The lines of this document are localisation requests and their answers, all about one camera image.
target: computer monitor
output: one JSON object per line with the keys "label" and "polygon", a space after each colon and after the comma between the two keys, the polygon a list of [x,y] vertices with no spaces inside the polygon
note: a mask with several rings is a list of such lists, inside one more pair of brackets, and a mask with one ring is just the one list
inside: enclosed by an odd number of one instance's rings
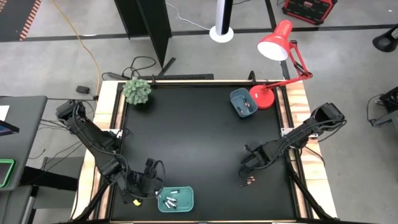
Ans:
{"label": "computer monitor", "polygon": [[0,121],[0,136],[19,133],[19,128],[5,121]]}

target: white cable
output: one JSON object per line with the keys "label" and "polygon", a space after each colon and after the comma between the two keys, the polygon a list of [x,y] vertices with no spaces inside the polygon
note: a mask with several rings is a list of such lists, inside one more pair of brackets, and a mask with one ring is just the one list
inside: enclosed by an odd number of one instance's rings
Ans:
{"label": "white cable", "polygon": [[204,30],[210,30],[210,29],[207,29],[207,28],[205,28],[205,27],[203,27],[203,26],[201,26],[201,25],[199,25],[199,24],[196,24],[196,23],[194,23],[194,22],[192,22],[192,21],[189,21],[188,19],[181,18],[179,9],[177,9],[176,7],[174,7],[172,4],[170,4],[170,3],[168,3],[168,2],[166,2],[166,4],[169,5],[170,7],[172,7],[173,9],[175,9],[175,10],[177,11],[177,16],[178,16],[178,18],[181,19],[182,21],[189,22],[189,23],[191,23],[192,25],[195,25],[195,26],[197,26],[197,27],[200,27],[200,28],[202,28],[202,29],[204,29]]}

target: black tabletop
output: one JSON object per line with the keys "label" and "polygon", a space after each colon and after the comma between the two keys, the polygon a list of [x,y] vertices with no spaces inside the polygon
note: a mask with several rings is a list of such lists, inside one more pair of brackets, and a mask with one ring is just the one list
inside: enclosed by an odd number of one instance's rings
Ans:
{"label": "black tabletop", "polygon": [[229,94],[239,88],[156,88],[144,106],[128,106],[122,155],[132,170],[143,171],[146,159],[165,164],[167,187],[191,186],[191,212],[162,213],[157,201],[141,207],[124,204],[117,190],[114,221],[288,220],[294,218],[286,163],[279,159],[254,173],[256,182],[240,187],[240,160],[247,143],[279,139],[277,108],[240,118]]}
{"label": "black tabletop", "polygon": [[14,159],[11,179],[0,191],[13,190],[19,185],[36,132],[42,119],[47,97],[2,97],[0,105],[9,105],[5,122],[19,128],[19,133],[0,137],[0,159]]}

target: lamp arm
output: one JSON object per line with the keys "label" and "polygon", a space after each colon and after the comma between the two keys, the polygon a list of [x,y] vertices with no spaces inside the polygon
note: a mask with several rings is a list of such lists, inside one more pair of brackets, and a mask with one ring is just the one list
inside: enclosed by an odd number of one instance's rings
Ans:
{"label": "lamp arm", "polygon": [[[312,78],[312,73],[310,73],[307,70],[307,67],[304,64],[304,60],[303,60],[303,58],[301,56],[299,48],[297,47],[297,41],[296,40],[291,40],[289,42],[289,47],[290,47],[289,57],[292,60],[293,66],[295,67],[295,69],[296,69],[296,71],[298,73],[298,77],[292,78],[290,80],[286,80],[286,81],[283,81],[283,82],[278,82],[278,83],[275,83],[275,84],[267,85],[266,86],[267,89],[275,88],[275,87],[278,87],[278,86],[284,86],[284,85],[291,84],[293,82],[298,82],[298,81],[301,81],[301,80],[306,80],[306,79]],[[296,51],[296,54],[297,54],[297,57],[298,57],[298,60],[300,61],[300,63],[298,63],[298,61],[296,61],[294,59],[293,54],[292,54],[292,49],[294,49]]]}
{"label": "lamp arm", "polygon": [[[291,40],[289,42],[289,47],[290,47],[289,57],[293,62],[293,66],[296,69],[298,76],[302,77],[302,80],[312,78],[312,74],[307,70],[307,66],[305,66],[303,57],[301,56],[299,48],[297,47],[297,41]],[[296,51],[296,54],[297,54],[297,57],[298,57],[298,60],[300,61],[300,63],[298,63],[298,61],[296,61],[296,59],[294,59],[293,54],[292,54],[292,49],[294,49]]]}

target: yellow cable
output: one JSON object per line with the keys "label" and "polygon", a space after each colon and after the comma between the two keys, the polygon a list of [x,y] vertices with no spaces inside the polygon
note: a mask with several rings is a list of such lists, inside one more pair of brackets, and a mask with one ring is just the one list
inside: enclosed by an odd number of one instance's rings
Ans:
{"label": "yellow cable", "polygon": [[100,79],[101,79],[101,72],[100,72],[100,67],[98,66],[97,61],[94,58],[94,55],[90,52],[90,50],[88,50],[88,48],[84,45],[83,41],[81,41],[79,34],[77,33],[76,29],[74,28],[74,26],[72,25],[72,23],[69,21],[67,15],[65,15],[65,13],[63,13],[63,11],[60,9],[60,7],[58,6],[58,4],[55,2],[55,0],[52,0],[52,4],[58,9],[58,11],[61,12],[63,18],[68,22],[70,28],[73,29],[73,31],[76,34],[77,39],[79,40],[81,46],[87,51],[87,53],[91,56],[91,58],[93,59],[94,63],[95,63],[95,67],[97,68],[97,75],[98,75],[98,79],[97,79],[97,89],[95,90],[95,95],[98,96],[99,95],[99,91],[100,91]]}

